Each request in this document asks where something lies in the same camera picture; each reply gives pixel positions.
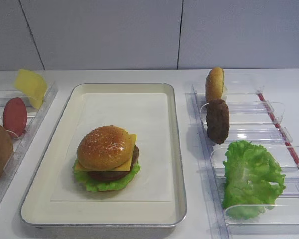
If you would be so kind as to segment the cream rectangular metal tray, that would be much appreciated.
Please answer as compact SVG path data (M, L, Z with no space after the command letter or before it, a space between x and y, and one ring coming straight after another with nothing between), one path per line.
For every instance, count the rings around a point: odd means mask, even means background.
M78 121L76 97L85 93L165 93L168 102L172 200L135 201L52 201L51 196L67 155L70 126ZM129 171L136 135L106 125L86 134L76 150L78 166L84 172ZM24 222L33 226L131 226L174 227L186 216L187 205L174 88L166 83L86 83L76 86L65 106L52 139L28 188L20 208Z

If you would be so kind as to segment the clear acrylic right rack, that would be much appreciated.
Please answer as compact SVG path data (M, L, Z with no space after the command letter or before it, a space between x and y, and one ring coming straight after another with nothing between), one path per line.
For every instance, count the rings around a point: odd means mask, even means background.
M282 126L285 105L250 74L202 76L189 98L211 236L299 233L299 145Z

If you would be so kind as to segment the red tomato slice in rack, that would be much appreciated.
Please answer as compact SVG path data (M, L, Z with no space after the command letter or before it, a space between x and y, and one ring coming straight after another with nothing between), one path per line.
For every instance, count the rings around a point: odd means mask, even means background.
M24 101L15 97L5 105L3 112L3 127L11 138L21 137L27 124L27 109Z

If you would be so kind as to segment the yellow cheese slice in rack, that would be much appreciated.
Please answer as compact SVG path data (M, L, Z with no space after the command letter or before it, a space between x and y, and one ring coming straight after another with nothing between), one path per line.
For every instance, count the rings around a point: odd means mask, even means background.
M41 107L47 90L47 83L41 75L30 70L19 69L13 85L28 97L34 108Z

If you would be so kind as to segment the brown meat patty in rack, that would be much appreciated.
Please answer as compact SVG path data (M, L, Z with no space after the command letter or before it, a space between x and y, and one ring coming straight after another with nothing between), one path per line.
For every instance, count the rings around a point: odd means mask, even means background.
M207 136L216 144L223 144L229 133L229 109L223 99L211 100L207 105Z

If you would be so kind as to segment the green lettuce leaf in rack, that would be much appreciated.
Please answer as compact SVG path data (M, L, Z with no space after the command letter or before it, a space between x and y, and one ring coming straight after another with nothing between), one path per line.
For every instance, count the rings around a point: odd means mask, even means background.
M272 209L286 188L285 174L266 148L241 140L231 143L225 156L222 207L227 216L250 219Z

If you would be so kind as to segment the brown patty in burger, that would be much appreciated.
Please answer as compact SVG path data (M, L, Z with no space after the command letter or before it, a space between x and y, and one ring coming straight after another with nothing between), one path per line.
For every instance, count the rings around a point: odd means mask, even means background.
M132 154L132 161L129 171L106 171L106 172L87 172L88 176L100 182L111 182L125 177L132 171L133 166L137 163L139 156L139 149L134 145Z

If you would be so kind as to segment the white paper tray liner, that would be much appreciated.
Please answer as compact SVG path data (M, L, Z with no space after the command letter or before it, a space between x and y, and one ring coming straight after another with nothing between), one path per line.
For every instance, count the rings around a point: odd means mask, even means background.
M76 124L70 126L67 155L52 201L163 202L172 200L172 165L167 95L165 93L85 93L76 97ZM76 150L90 131L114 125L135 134L140 170L122 190L88 192L73 175Z

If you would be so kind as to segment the tan burger bun in rack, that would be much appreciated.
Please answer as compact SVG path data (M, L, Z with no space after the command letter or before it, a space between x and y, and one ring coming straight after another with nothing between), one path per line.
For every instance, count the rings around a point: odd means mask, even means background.
M220 99L224 92L224 69L221 67L213 68L205 82L205 93L207 101Z

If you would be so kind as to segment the green lettuce under burger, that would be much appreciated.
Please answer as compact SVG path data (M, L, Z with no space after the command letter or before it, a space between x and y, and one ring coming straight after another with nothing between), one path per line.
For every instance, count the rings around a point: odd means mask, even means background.
M75 181L82 184L88 192L107 192L107 191L119 191L124 189L139 172L140 166L136 163L133 165L131 171L121 179L111 182L101 182L93 179L88 175L88 172L78 171L74 169L78 166L78 160L76 159L73 165L73 175Z

